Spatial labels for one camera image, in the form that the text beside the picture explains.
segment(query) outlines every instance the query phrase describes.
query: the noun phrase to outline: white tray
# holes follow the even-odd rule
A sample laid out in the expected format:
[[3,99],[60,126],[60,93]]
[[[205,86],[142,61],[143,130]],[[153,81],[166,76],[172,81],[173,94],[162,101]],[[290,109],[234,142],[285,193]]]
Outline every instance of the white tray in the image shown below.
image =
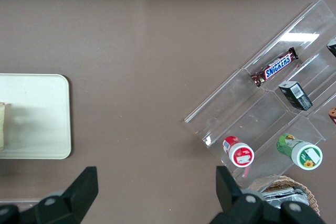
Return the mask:
[[0,158],[63,159],[71,152],[69,83],[59,74],[0,73],[6,103]]

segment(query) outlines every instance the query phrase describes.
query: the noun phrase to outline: small black box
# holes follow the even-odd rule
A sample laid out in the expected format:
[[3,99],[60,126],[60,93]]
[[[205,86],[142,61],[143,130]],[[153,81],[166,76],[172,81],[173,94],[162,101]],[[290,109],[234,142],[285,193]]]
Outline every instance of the small black box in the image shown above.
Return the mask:
[[313,106],[297,81],[284,81],[279,88],[294,108],[306,111]]
[[336,57],[336,39],[332,39],[331,41],[329,41],[327,44],[327,48]]

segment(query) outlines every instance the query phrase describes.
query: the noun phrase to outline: foil packet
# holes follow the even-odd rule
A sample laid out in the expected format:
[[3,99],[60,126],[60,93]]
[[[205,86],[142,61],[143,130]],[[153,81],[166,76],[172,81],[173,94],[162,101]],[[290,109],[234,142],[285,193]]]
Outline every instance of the foil packet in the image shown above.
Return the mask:
[[281,204],[285,201],[298,201],[307,206],[309,205],[306,192],[299,186],[269,191],[267,193],[262,193],[262,195],[269,204],[279,209]]

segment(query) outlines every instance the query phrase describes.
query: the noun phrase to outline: food item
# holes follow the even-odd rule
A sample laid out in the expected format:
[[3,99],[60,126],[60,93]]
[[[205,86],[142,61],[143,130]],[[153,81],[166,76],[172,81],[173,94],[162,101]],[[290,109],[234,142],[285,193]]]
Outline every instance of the food item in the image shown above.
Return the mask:
[[284,81],[279,85],[279,88],[294,108],[306,111],[313,106],[297,81]]
[[331,110],[329,110],[328,115],[331,118],[331,120],[334,122],[334,124],[336,124],[336,106],[333,107]]
[[336,57],[336,38],[328,42],[327,48]]
[[288,156],[294,164],[304,170],[317,168],[323,159],[322,151],[316,145],[296,139],[291,134],[280,136],[277,149]]
[[297,56],[294,47],[291,47],[283,55],[267,64],[261,71],[252,74],[251,78],[259,87],[262,83],[296,59],[299,59],[299,57]]
[[0,151],[4,149],[5,103],[0,102]]
[[254,152],[250,146],[242,143],[236,136],[228,136],[223,142],[223,150],[238,167],[247,167],[254,160]]
[[281,204],[286,201],[298,201],[309,206],[306,192],[299,186],[262,193],[267,203],[280,209]]

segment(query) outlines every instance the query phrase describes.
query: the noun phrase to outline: snickers bar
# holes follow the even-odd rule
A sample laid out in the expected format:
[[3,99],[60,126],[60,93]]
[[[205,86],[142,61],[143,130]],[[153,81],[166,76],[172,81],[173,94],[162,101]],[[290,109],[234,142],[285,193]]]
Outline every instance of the snickers bar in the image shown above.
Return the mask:
[[275,75],[277,72],[279,72],[281,69],[283,69],[285,66],[289,65],[296,59],[299,59],[299,57],[297,56],[294,47],[291,47],[280,57],[267,64],[267,66],[265,66],[261,71],[252,74],[251,78],[254,83],[259,87],[263,82],[268,80],[270,77]]

